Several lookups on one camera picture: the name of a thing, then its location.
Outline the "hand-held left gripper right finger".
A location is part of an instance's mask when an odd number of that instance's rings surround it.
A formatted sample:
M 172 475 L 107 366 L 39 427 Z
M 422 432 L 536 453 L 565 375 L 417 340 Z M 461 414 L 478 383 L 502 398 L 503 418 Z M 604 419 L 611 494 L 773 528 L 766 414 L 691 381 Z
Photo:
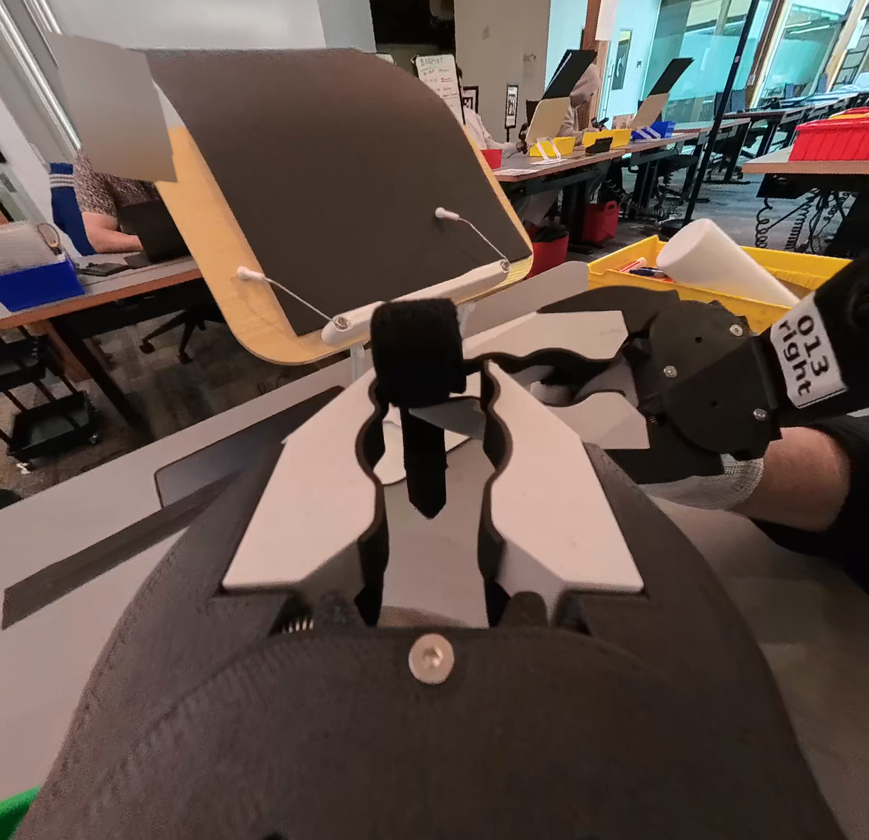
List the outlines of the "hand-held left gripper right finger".
M 564 596 L 638 596 L 644 582 L 579 433 L 495 363 L 482 366 L 477 558 L 487 623 L 530 593 L 553 624 Z

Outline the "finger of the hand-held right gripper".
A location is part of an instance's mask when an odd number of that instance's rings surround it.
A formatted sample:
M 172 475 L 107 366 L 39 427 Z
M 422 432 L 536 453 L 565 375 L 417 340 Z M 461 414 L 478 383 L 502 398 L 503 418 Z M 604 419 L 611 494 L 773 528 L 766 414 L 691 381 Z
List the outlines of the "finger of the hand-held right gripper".
M 619 391 L 596 391 L 568 405 L 535 399 L 586 443 L 608 451 L 640 451 L 650 446 L 646 419 Z M 486 419 L 479 398 L 453 397 L 439 405 L 408 409 L 408 413 L 446 433 L 484 438 Z
M 466 339 L 466 375 L 493 361 L 508 372 L 551 367 L 605 369 L 633 337 L 680 302 L 675 290 L 605 286 L 495 325 Z

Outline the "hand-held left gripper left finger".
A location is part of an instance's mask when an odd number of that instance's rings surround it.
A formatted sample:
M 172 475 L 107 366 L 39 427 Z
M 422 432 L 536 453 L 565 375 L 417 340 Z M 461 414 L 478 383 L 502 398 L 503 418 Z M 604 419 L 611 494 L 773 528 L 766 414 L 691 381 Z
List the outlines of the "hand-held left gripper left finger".
M 339 593 L 378 624 L 389 558 L 375 475 L 384 412 L 376 378 L 362 377 L 288 435 L 223 576 L 226 592 L 283 590 L 310 608 Z

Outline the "person's right hand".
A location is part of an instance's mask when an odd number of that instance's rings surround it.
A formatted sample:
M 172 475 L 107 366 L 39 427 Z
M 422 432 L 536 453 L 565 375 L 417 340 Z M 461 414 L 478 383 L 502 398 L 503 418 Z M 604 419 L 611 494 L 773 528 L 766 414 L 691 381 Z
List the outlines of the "person's right hand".
M 561 417 L 581 403 L 610 392 L 635 408 L 639 406 L 633 374 L 624 361 L 584 385 L 552 370 L 546 378 L 531 383 L 528 390 Z M 764 458 L 716 455 L 712 474 L 702 474 L 701 456 L 678 453 L 668 443 L 671 437 L 668 429 L 657 425 L 648 430 L 649 448 L 617 447 L 607 448 L 606 452 L 648 496 L 682 506 L 733 511 L 759 488 L 765 472 Z

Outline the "red bag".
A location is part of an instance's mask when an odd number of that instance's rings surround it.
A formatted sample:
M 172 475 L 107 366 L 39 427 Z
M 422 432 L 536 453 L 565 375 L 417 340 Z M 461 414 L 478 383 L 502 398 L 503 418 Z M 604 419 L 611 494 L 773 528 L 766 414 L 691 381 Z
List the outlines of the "red bag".
M 533 248 L 533 261 L 526 280 L 563 264 L 567 259 L 569 247 L 568 229 L 559 223 L 531 226 L 529 235 Z
M 613 239 L 621 215 L 620 204 L 616 200 L 585 205 L 581 242 L 595 247 L 604 246 Z

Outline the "white cylinder roll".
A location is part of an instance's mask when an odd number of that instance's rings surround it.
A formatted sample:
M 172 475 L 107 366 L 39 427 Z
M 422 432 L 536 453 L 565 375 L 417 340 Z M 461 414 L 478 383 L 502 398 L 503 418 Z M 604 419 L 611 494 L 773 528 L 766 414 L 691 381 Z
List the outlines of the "white cylinder roll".
M 659 250 L 656 266 L 682 285 L 788 308 L 798 303 L 791 291 L 710 219 L 681 227 Z

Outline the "long wooden work table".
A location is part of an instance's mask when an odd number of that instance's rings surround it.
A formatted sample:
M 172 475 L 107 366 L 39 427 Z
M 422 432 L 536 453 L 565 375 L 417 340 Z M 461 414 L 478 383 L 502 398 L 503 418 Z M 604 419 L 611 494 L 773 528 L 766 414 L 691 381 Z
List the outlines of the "long wooden work table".
M 699 194 L 715 145 L 736 138 L 748 124 L 743 116 L 724 120 L 717 131 L 711 123 L 678 125 L 668 138 L 630 141 L 601 153 L 578 151 L 561 159 L 520 155 L 495 169 L 494 178 L 515 208 L 557 192 L 558 219 L 568 229 L 570 249 L 590 253 L 592 243 L 582 235 L 600 192 L 603 200 L 615 200 L 620 217 L 631 223 L 668 220 Z

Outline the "black metal rack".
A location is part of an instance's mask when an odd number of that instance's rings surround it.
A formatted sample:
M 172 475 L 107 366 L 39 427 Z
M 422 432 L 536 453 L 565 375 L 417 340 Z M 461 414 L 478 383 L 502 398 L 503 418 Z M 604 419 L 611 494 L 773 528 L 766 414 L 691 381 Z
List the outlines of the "black metal rack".
M 1 394 L 14 409 L 10 430 L 1 433 L 2 441 L 24 473 L 33 461 L 58 457 L 100 440 L 91 399 L 66 377 L 45 336 L 2 340 Z

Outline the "red plastic crate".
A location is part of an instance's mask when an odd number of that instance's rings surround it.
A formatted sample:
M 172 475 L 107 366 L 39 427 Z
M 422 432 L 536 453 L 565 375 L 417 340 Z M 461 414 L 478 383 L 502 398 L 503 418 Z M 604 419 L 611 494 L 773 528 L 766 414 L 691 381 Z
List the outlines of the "red plastic crate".
M 868 110 L 804 123 L 796 129 L 790 161 L 867 161 Z

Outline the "black floor lamp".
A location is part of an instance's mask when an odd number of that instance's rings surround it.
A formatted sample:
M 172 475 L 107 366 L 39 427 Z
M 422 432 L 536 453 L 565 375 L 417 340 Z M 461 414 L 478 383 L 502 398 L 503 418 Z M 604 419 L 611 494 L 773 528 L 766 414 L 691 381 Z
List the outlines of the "black floor lamp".
M 711 128 L 708 130 L 707 133 L 707 142 L 706 145 L 703 147 L 700 164 L 697 167 L 697 172 L 695 173 L 692 181 L 692 189 L 688 198 L 688 205 L 686 211 L 681 218 L 672 217 L 661 223 L 659 228 L 659 235 L 664 239 L 669 239 L 675 236 L 679 233 L 680 230 L 682 230 L 692 221 L 693 212 L 699 201 L 701 188 L 703 186 L 703 180 L 707 173 L 711 154 L 714 150 L 715 142 L 718 139 L 719 133 L 721 131 L 721 125 L 724 120 L 725 113 L 728 111 L 727 105 L 730 101 L 733 92 L 733 86 L 740 71 L 740 66 L 745 52 L 745 46 L 752 26 L 754 24 L 754 19 L 758 11 L 760 1 L 761 0 L 751 0 L 745 13 L 743 27 L 740 32 L 740 38 L 734 50 L 732 65 L 727 74 L 723 91 L 721 92 L 721 99 L 719 100 L 719 104 L 715 109 Z

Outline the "whiteboard with writing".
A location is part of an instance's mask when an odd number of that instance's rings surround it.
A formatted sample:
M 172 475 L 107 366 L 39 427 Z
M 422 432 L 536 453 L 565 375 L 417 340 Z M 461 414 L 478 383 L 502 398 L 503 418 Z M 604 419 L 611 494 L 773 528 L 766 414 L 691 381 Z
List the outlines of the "whiteboard with writing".
M 462 92 L 454 56 L 447 53 L 420 54 L 414 60 L 415 74 L 445 103 L 459 124 L 464 124 Z

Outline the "grey top wooden edge table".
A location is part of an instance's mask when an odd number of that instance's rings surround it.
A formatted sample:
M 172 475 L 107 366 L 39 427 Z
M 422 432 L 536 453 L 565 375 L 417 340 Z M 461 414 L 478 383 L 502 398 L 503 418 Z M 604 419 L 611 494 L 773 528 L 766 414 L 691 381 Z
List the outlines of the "grey top wooden edge table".
M 11 311 L 2 306 L 2 331 L 42 325 L 62 356 L 71 357 L 103 393 L 139 440 L 154 440 L 147 418 L 136 409 L 90 347 L 90 340 L 193 306 L 204 286 L 190 257 L 118 272 L 83 286 L 82 294 Z

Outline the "black and white book stand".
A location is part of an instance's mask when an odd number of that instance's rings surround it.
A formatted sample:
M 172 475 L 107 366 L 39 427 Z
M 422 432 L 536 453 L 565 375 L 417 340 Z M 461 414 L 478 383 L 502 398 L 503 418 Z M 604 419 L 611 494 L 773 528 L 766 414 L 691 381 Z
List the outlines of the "black and white book stand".
M 422 81 L 354 49 L 154 50 L 176 179 L 156 181 L 236 340 L 303 366 L 380 303 L 472 301 L 532 248 L 480 150 Z

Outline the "wooden column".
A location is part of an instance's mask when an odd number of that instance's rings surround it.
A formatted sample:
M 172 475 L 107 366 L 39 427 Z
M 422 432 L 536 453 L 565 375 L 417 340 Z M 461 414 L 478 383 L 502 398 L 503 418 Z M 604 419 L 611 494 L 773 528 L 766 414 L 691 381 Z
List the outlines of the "wooden column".
M 581 34 L 581 49 L 594 51 L 594 63 L 600 79 L 603 79 L 606 71 L 606 57 L 609 43 L 597 39 L 597 31 L 601 16 L 603 0 L 587 0 L 585 24 Z

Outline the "black laptop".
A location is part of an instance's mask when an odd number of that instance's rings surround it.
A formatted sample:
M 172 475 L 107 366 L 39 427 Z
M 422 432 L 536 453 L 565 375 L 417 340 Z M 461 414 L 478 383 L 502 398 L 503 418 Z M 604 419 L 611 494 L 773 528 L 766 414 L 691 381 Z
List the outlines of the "black laptop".
M 139 252 L 127 255 L 129 267 L 144 268 L 190 257 L 189 249 L 162 199 L 122 206 L 117 211 L 117 220 L 122 230 L 135 235 L 142 246 Z

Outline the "blue plastic bin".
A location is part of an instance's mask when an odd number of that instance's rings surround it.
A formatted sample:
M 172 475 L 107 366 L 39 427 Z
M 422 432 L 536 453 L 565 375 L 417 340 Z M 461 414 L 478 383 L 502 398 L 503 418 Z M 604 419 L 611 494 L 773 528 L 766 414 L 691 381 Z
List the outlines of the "blue plastic bin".
M 54 226 L 22 220 L 1 226 L 1 304 L 11 313 L 85 293 Z

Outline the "blue white striped cloth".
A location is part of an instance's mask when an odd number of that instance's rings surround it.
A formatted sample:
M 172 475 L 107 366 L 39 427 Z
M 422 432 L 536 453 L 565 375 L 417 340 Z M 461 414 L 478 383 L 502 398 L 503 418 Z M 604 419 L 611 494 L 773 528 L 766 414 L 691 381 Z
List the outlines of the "blue white striped cloth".
M 52 219 L 57 228 L 66 234 L 81 256 L 96 254 L 81 217 L 71 163 L 49 163 L 49 192 Z

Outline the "green plastic bin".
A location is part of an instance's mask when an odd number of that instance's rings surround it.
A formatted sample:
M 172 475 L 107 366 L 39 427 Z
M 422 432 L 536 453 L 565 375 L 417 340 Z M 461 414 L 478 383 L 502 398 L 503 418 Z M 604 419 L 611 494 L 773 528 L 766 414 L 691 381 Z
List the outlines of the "green plastic bin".
M 1 839 L 11 839 L 15 835 L 39 791 L 40 786 L 35 786 L 1 800 Z

